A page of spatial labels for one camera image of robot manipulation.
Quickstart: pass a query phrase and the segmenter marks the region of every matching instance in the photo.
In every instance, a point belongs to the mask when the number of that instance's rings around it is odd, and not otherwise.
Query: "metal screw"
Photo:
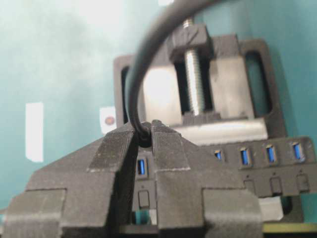
[[[188,18],[183,23],[183,27],[193,25],[193,19]],[[202,86],[202,74],[200,71],[199,56],[195,49],[188,50],[185,53],[185,66],[187,75],[187,85],[189,94],[190,110],[195,116],[202,113],[205,109],[204,91]]]

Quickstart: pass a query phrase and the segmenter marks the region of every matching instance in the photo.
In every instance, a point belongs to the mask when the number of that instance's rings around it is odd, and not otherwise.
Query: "teal wall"
[[[100,138],[99,109],[113,106],[116,56],[135,52],[162,7],[157,0],[0,2],[0,208],[32,172]],[[317,1],[226,0],[199,14],[212,35],[269,45],[289,135],[317,144]],[[44,162],[25,156],[25,104],[44,105]],[[304,196],[317,222],[315,195]]]

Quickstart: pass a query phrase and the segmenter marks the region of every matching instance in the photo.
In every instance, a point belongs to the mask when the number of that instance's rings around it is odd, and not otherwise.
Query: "blue usb port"
[[[144,160],[138,160],[138,174],[139,175],[144,175],[145,174]]]
[[[216,150],[216,151],[214,152],[214,155],[215,155],[219,160],[221,160],[221,151],[220,151],[220,150]]]
[[[302,148],[301,148],[301,145],[299,143],[293,144],[293,150],[294,150],[296,160],[304,161],[305,158],[302,154]]]
[[[268,161],[269,161],[270,163],[274,163],[274,162],[275,162],[274,147],[271,146],[271,145],[267,146],[266,152],[267,152]]]
[[[241,149],[241,159],[242,159],[242,164],[243,165],[249,165],[250,164],[248,149],[246,149],[246,148],[242,148]]]

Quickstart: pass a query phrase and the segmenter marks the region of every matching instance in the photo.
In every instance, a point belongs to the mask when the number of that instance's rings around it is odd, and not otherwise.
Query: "black cable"
[[[143,78],[164,40],[184,20],[218,0],[176,0],[154,22],[142,40],[134,63],[130,68],[125,86],[125,104],[129,120],[139,134],[139,139],[148,141],[151,132],[141,124],[138,115],[138,96]]]

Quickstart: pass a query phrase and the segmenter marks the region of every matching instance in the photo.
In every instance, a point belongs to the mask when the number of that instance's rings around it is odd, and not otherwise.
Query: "white label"
[[[174,0],[158,0],[160,6],[167,6],[174,2]]]
[[[25,156],[29,160],[43,162],[43,103],[25,105]]]
[[[100,108],[100,127],[102,134],[107,134],[117,128],[115,120],[115,107]]]

